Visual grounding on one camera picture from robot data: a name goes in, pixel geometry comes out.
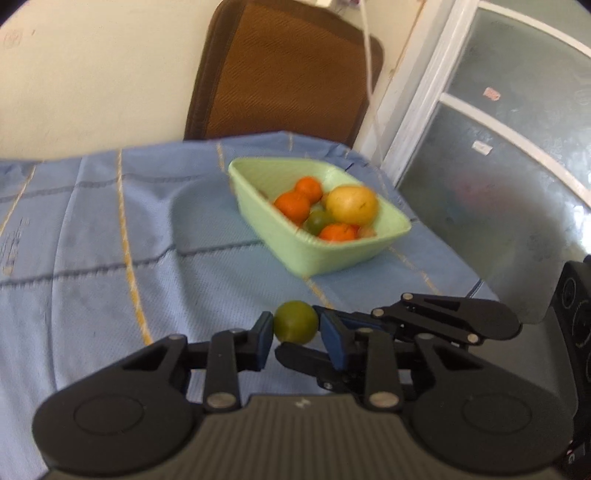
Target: sticker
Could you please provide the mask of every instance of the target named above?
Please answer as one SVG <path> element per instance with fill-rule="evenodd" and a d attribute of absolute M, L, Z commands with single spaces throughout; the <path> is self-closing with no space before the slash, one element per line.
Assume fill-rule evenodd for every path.
<path fill-rule="evenodd" d="M 493 102 L 496 102 L 499 98 L 501 98 L 501 94 L 497 92 L 494 88 L 490 87 L 486 87 L 486 90 L 484 91 L 483 95 L 489 100 L 492 100 Z"/>
<path fill-rule="evenodd" d="M 481 142 L 480 140 L 476 140 L 472 144 L 472 148 L 483 155 L 488 155 L 492 150 L 492 147 L 490 145 L 487 145 L 484 142 Z"/>

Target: white wall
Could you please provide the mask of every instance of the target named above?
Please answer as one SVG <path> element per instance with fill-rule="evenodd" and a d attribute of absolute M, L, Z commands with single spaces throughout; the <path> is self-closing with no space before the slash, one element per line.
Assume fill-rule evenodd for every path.
<path fill-rule="evenodd" d="M 0 157 L 52 159 L 182 139 L 219 1 L 30 0 L 0 28 Z M 367 0 L 385 49 L 378 98 L 420 4 Z M 344 17 L 360 24 L 358 11 Z"/>
<path fill-rule="evenodd" d="M 384 66 L 374 91 L 376 106 L 381 102 L 396 73 L 404 46 L 424 1 L 427 0 L 366 0 L 369 31 L 380 40 L 384 48 Z M 343 18 L 362 28 L 361 13 L 358 9 L 346 9 Z M 366 115 L 355 142 L 356 150 L 362 149 L 370 127 L 371 115 Z"/>

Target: white cable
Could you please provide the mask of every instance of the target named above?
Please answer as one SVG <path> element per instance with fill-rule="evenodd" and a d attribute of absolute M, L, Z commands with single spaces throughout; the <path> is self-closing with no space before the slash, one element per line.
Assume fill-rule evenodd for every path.
<path fill-rule="evenodd" d="M 371 45 L 369 42 L 369 22 L 368 13 L 365 8 L 365 0 L 359 0 L 359 10 L 361 11 L 361 23 L 363 25 L 363 47 L 365 48 L 365 86 L 367 89 L 369 113 L 372 116 L 372 126 L 374 128 L 376 149 L 379 155 L 377 162 L 377 166 L 379 167 L 384 161 L 384 152 L 379 141 L 381 134 L 379 131 L 378 111 L 376 110 L 375 103 L 373 102 Z"/>

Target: chair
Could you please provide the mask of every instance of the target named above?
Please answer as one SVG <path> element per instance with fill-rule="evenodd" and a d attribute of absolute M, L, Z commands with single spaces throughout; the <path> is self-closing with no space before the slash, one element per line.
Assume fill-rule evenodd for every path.
<path fill-rule="evenodd" d="M 371 38 L 372 75 L 383 50 Z M 185 140 L 286 130 L 352 147 L 368 108 L 360 30 L 295 0 L 223 0 L 209 32 Z"/>

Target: metal screw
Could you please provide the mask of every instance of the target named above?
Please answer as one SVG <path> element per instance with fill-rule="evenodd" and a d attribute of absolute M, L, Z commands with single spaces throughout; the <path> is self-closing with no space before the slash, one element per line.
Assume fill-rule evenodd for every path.
<path fill-rule="evenodd" d="M 236 397 L 231 393 L 212 393 L 207 398 L 207 405 L 211 408 L 230 408 L 236 403 Z"/>
<path fill-rule="evenodd" d="M 398 405 L 400 399 L 390 392 L 376 392 L 369 396 L 369 402 L 378 408 L 392 408 Z"/>

